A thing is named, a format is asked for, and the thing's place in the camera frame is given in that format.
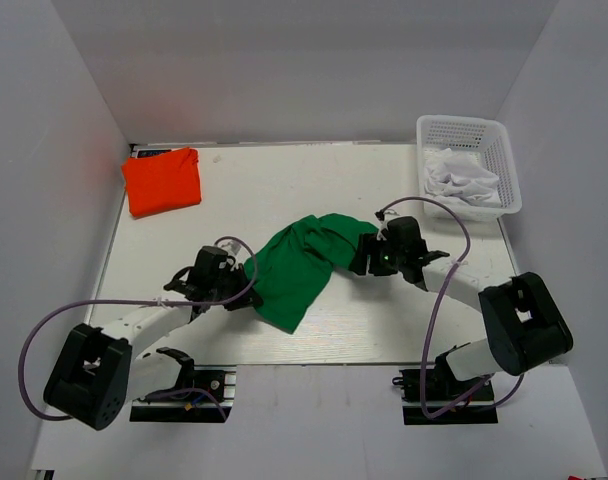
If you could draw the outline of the green t-shirt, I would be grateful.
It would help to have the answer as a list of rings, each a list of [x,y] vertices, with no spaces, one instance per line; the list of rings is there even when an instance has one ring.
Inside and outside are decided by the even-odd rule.
[[[308,215],[276,233],[253,259],[245,274],[263,304],[258,314],[270,325],[293,333],[335,269],[348,269],[362,234],[373,224],[338,213]]]

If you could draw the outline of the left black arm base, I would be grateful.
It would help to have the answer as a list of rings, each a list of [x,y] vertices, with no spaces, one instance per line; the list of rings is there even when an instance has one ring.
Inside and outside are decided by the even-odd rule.
[[[136,400],[130,407],[132,423],[223,424],[231,413],[235,367],[196,367],[182,381],[180,393],[156,400]]]

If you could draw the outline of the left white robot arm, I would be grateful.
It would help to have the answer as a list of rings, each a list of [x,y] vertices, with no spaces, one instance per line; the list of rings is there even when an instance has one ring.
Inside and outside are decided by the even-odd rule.
[[[261,305],[256,277],[236,259],[248,248],[236,237],[222,237],[202,247],[156,299],[129,301],[131,312],[104,326],[75,326],[44,388],[45,403],[97,431],[134,400],[196,396],[217,405],[213,394],[195,383],[193,358],[161,342],[213,307],[232,311]]]

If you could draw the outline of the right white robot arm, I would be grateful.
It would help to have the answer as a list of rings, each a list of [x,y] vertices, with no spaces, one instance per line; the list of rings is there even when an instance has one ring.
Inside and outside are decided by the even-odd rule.
[[[481,314],[485,337],[440,354],[425,374],[428,388],[446,398],[461,397],[475,380],[495,373],[518,377],[574,346],[571,331],[538,274],[504,278],[446,252],[431,251],[413,217],[387,221],[381,231],[360,235],[349,270],[361,276],[400,274],[423,291]]]

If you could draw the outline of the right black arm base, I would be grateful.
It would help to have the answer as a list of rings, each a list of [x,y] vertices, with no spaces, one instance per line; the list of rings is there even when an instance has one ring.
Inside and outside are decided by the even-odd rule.
[[[426,407],[429,411],[439,410],[454,401],[460,395],[472,389],[478,379],[466,382],[448,383],[439,380],[433,369],[426,372]],[[468,395],[436,419],[428,419],[421,409],[420,402],[420,369],[400,370],[392,379],[393,388],[401,394],[403,423],[405,426],[441,426],[441,425],[491,425],[498,423],[494,407],[495,396],[489,380],[476,392]]]

